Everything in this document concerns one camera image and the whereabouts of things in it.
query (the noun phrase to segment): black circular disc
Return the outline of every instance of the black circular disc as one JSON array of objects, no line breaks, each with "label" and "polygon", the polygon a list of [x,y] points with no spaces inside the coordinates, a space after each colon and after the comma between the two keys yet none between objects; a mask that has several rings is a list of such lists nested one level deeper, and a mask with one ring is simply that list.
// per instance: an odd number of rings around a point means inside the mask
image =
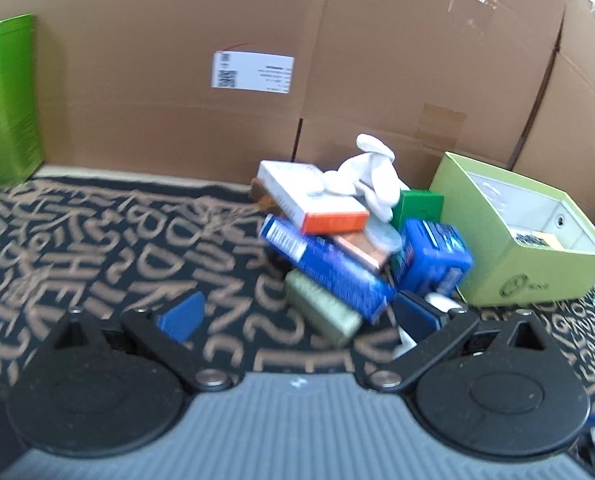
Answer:
[{"label": "black circular disc", "polygon": [[127,452],[161,436],[180,413],[177,377],[143,357],[87,346],[30,366],[8,417],[32,447],[80,458]]},{"label": "black circular disc", "polygon": [[439,364],[418,383],[420,413],[440,440],[475,455],[515,460],[564,449],[586,422],[589,398],[566,362],[546,357],[514,349]]}]

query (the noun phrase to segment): patterned carpet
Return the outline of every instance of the patterned carpet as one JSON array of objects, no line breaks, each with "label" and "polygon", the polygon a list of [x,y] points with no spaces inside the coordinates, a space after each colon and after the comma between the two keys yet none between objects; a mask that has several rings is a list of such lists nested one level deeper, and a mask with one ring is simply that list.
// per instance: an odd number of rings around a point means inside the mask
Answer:
[{"label": "patterned carpet", "polygon": [[[14,384],[56,321],[82,306],[101,319],[207,297],[189,351],[237,370],[370,372],[399,343],[392,316],[331,349],[282,299],[244,193],[37,179],[0,190],[0,385]],[[595,411],[595,308],[589,298],[530,305],[585,383]],[[500,319],[510,309],[486,309]]]}]

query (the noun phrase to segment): blue toothpaste box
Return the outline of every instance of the blue toothpaste box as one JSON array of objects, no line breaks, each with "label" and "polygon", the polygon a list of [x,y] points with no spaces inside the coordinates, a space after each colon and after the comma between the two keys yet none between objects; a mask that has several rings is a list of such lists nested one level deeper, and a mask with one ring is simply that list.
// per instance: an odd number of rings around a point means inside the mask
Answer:
[{"label": "blue toothpaste box", "polygon": [[301,234],[290,222],[268,215],[260,237],[320,286],[374,322],[395,297],[395,289],[317,236]]},{"label": "blue toothpaste box", "polygon": [[396,288],[419,296],[429,292],[450,296],[473,265],[456,229],[411,218],[401,235],[404,247],[391,260]]}]

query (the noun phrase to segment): white baseboard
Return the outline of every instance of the white baseboard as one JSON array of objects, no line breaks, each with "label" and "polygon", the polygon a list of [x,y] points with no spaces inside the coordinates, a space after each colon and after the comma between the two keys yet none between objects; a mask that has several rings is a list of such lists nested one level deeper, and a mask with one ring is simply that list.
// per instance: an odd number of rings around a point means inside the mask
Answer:
[{"label": "white baseboard", "polygon": [[35,172],[34,176],[39,178],[61,176],[72,176],[75,178],[104,178],[107,180],[147,182],[150,184],[163,184],[165,186],[178,187],[222,186],[233,191],[241,192],[248,192],[250,189],[246,184],[234,184],[232,182],[215,182],[213,180],[202,180],[199,178],[183,178],[181,176],[153,175],[149,173],[130,173],[129,171],[91,170],[89,168],[55,166],[53,164],[43,165]]}]

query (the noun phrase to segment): white and orange box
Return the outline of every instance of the white and orange box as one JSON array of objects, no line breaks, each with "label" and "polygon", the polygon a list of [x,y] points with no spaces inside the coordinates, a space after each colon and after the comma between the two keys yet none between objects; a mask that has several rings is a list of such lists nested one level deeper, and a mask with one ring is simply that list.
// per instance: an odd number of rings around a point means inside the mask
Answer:
[{"label": "white and orange box", "polygon": [[352,196],[325,192],[322,171],[312,164],[262,160],[257,178],[286,216],[305,234],[360,231],[369,210]]}]

